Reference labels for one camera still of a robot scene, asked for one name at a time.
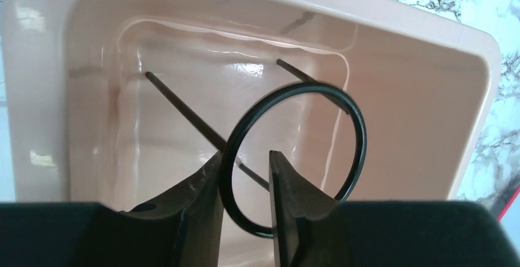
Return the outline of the black metal ring stand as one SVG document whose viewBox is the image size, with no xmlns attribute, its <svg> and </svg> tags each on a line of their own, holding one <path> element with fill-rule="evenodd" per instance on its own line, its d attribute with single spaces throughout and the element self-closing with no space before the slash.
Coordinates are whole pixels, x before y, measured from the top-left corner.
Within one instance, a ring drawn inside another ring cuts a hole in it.
<svg viewBox="0 0 520 267">
<path fill-rule="evenodd" d="M 284 153 L 323 180 L 331 166 L 340 122 L 349 118 L 354 138 L 340 187 L 343 201 L 356 185 L 366 155 L 365 123 L 347 93 L 350 64 L 322 58 L 220 58 L 178 63 L 173 70 L 142 71 L 136 143 L 139 193 L 164 188 L 224 154 L 219 197 L 229 222 L 258 238 L 273 236 L 268 221 L 269 152 Z"/>
</svg>

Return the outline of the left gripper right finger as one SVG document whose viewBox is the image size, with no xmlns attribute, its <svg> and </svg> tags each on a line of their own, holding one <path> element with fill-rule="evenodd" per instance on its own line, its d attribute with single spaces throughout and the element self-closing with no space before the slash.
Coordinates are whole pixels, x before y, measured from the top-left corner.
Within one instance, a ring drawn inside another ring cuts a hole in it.
<svg viewBox="0 0 520 267">
<path fill-rule="evenodd" d="M 269 190 L 276 266 L 353 266 L 345 203 L 269 152 Z"/>
</svg>

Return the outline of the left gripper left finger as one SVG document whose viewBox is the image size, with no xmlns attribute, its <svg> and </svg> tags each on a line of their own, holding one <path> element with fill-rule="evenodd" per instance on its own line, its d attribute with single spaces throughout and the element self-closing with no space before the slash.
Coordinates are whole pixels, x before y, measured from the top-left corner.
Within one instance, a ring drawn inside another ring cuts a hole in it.
<svg viewBox="0 0 520 267">
<path fill-rule="evenodd" d="M 82 266 L 216 266 L 223 206 L 217 152 L 194 174 L 132 210 L 96 210 Z"/>
</svg>

